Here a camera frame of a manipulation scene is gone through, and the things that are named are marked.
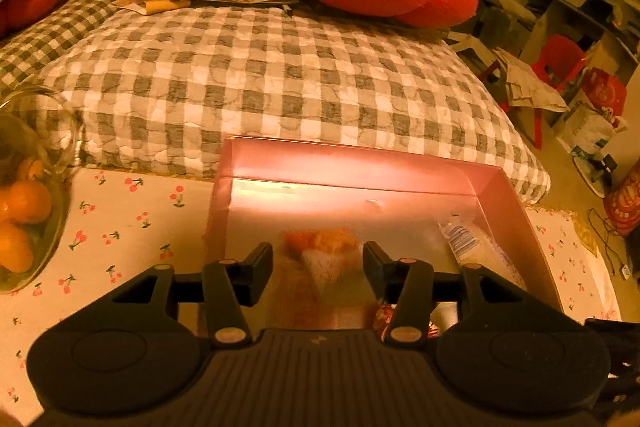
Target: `cable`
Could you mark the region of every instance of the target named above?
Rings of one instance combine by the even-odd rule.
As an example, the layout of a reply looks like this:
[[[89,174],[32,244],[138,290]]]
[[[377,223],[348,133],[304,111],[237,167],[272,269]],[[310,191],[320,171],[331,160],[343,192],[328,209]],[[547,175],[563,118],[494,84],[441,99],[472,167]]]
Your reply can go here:
[[[602,222],[602,225],[603,225],[605,231],[607,232],[607,236],[605,238],[602,237],[600,232],[598,232],[598,230],[594,226],[593,221],[591,221],[591,213],[592,212],[596,216],[598,216],[598,219]],[[598,214],[598,211],[595,208],[591,207],[589,209],[589,213],[587,214],[587,219],[589,221],[589,224],[591,225],[591,228],[593,229],[593,232],[596,233],[596,235],[598,236],[599,240],[601,240],[602,243],[604,244],[604,255],[607,258],[607,260],[609,261],[609,264],[611,265],[611,274],[615,275],[616,274],[616,268],[614,267],[613,261],[611,260],[611,258],[609,256],[609,252],[613,253],[618,258],[618,261],[620,262],[620,268],[621,269],[622,269],[623,266],[625,266],[626,263],[624,263],[622,261],[622,258],[619,256],[618,252],[616,252],[615,250],[613,250],[613,248],[611,248],[609,246],[609,237],[611,237],[611,235],[617,235],[618,237],[621,237],[621,236],[616,231],[615,227],[610,223],[609,218],[607,217],[605,219],[604,217],[602,217],[600,214]]]

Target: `cardboard box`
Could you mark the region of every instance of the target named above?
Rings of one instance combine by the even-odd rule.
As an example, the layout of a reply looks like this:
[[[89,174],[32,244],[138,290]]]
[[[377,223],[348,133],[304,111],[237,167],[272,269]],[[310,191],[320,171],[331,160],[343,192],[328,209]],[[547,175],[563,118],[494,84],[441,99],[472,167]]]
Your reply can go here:
[[[537,237],[504,172],[437,156],[353,146],[230,137],[222,148],[206,232],[207,262],[242,261],[260,241],[274,245],[274,271],[260,303],[244,309],[265,327],[370,327],[377,303],[364,274],[318,302],[282,253],[282,232],[350,227],[392,259],[413,257],[436,271],[458,264],[438,223],[455,212],[510,256],[529,291],[561,311]]]

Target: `red chair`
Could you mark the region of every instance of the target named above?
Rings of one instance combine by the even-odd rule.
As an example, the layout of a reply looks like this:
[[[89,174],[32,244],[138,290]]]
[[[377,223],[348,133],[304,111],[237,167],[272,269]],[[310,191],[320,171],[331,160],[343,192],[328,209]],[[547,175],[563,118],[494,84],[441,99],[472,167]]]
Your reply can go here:
[[[551,35],[531,69],[545,84],[562,92],[580,73],[587,61],[580,46],[562,35]],[[534,110],[534,145],[542,149],[542,109]]]

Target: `plaid quilted fabric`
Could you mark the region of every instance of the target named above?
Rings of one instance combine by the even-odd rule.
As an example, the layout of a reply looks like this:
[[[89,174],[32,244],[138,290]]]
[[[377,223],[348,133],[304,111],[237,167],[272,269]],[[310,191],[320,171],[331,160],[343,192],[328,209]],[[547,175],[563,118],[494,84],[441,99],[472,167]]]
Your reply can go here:
[[[524,201],[550,187],[478,79],[414,30],[279,9],[123,10],[37,80],[81,113],[86,164],[209,178],[223,137],[244,134],[494,164]]]
[[[116,12],[113,1],[70,0],[5,42],[0,48],[0,90],[13,89],[38,73],[100,26]]]

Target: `orange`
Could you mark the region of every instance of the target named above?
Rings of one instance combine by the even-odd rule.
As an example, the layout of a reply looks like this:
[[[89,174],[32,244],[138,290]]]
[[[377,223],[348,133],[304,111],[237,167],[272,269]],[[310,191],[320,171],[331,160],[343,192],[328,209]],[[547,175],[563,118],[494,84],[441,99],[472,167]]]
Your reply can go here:
[[[11,209],[9,208],[9,188],[0,188],[0,223],[11,219]]]
[[[51,194],[42,183],[27,180],[9,188],[11,218],[18,223],[34,225],[43,222],[51,212]]]
[[[0,264],[15,273],[33,266],[29,234],[9,221],[0,223]]]
[[[15,179],[18,181],[35,180],[42,178],[44,174],[44,166],[42,160],[36,158],[25,158],[18,166],[15,173]]]

